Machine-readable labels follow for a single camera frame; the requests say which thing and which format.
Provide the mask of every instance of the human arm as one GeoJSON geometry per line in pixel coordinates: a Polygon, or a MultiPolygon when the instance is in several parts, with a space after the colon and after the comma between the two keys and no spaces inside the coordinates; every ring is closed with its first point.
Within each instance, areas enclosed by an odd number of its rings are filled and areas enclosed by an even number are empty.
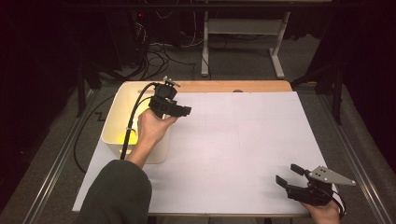
{"type": "Polygon", "coordinates": [[[301,203],[309,213],[316,224],[340,224],[338,205],[330,201],[325,206],[313,206],[307,203],[301,203]]]}
{"type": "Polygon", "coordinates": [[[107,164],[93,181],[75,223],[147,223],[151,184],[142,170],[150,151],[177,118],[139,116],[139,138],[125,161],[107,164]]]}

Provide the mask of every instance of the wrist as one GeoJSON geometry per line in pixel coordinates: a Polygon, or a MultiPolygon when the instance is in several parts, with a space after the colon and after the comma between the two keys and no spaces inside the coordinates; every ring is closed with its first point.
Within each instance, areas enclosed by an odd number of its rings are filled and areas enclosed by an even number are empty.
{"type": "Polygon", "coordinates": [[[143,168],[147,158],[149,157],[149,153],[155,147],[155,144],[156,142],[152,140],[139,139],[125,160],[131,161],[140,168],[143,168]]]}
{"type": "Polygon", "coordinates": [[[316,224],[340,224],[341,221],[338,217],[314,217],[316,224]]]}

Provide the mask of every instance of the white table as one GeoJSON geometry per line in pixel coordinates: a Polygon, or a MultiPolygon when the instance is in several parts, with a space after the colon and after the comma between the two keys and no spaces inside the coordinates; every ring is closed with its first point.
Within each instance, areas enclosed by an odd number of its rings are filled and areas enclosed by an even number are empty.
{"type": "MultiPolygon", "coordinates": [[[[146,164],[153,216],[306,217],[277,183],[306,186],[290,170],[325,161],[296,92],[178,93],[192,107],[171,129],[166,160],[146,164]]],[[[73,211],[114,154],[99,140],[73,211]]]]}

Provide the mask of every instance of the metal rail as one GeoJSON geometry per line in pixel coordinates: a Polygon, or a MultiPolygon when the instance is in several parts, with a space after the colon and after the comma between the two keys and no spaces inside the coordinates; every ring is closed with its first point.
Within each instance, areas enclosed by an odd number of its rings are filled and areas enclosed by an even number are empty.
{"type": "Polygon", "coordinates": [[[62,5],[61,8],[71,11],[108,11],[108,10],[173,10],[173,11],[262,11],[265,9],[297,10],[297,9],[336,9],[336,8],[355,8],[363,7],[363,3],[344,3],[336,2],[260,2],[260,3],[221,3],[221,4],[76,4],[62,5]]]}
{"type": "Polygon", "coordinates": [[[393,220],[389,216],[389,212],[387,211],[386,207],[382,203],[373,182],[371,181],[370,177],[364,170],[361,161],[359,160],[355,149],[353,148],[352,144],[347,139],[347,135],[341,125],[338,125],[332,116],[332,107],[330,106],[330,102],[325,95],[318,96],[319,101],[323,104],[326,108],[327,115],[329,116],[330,120],[332,121],[332,125],[334,126],[335,130],[340,137],[346,153],[346,159],[351,164],[351,168],[353,173],[357,178],[357,182],[361,186],[361,190],[366,197],[368,204],[370,204],[375,218],[377,219],[378,223],[381,224],[393,224],[393,220]]]}
{"type": "Polygon", "coordinates": [[[70,129],[68,135],[66,136],[64,143],[58,153],[58,156],[55,159],[55,162],[52,164],[52,167],[47,174],[46,179],[44,180],[43,185],[41,186],[40,191],[35,197],[35,201],[29,209],[23,223],[37,223],[41,212],[43,211],[44,206],[47,203],[50,194],[52,193],[53,188],[55,187],[56,182],[58,181],[59,175],[61,174],[62,169],[64,168],[64,164],[67,161],[68,155],[70,154],[71,149],[73,148],[73,143],[76,141],[76,134],[79,129],[82,127],[83,121],[88,116],[88,111],[92,107],[92,103],[96,98],[97,92],[90,91],[88,93],[88,103],[85,107],[85,110],[82,112],[82,115],[79,119],[76,119],[73,123],[72,128],[70,129]]]}

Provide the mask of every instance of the human hand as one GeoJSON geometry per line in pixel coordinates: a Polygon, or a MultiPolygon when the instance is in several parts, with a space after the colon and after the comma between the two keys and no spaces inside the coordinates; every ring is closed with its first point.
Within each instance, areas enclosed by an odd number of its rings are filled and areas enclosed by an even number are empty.
{"type": "Polygon", "coordinates": [[[126,160],[143,168],[151,150],[163,139],[169,126],[175,123],[176,120],[177,118],[175,117],[159,119],[150,109],[140,114],[137,121],[137,143],[126,160]]]}
{"type": "Polygon", "coordinates": [[[312,219],[314,219],[316,224],[339,224],[339,207],[338,205],[330,201],[325,206],[313,206],[308,203],[300,203],[306,209],[308,209],[311,214],[312,219]]]}
{"type": "Polygon", "coordinates": [[[163,139],[167,129],[177,120],[176,117],[159,119],[151,109],[139,115],[137,121],[138,142],[148,142],[154,145],[163,139]]]}

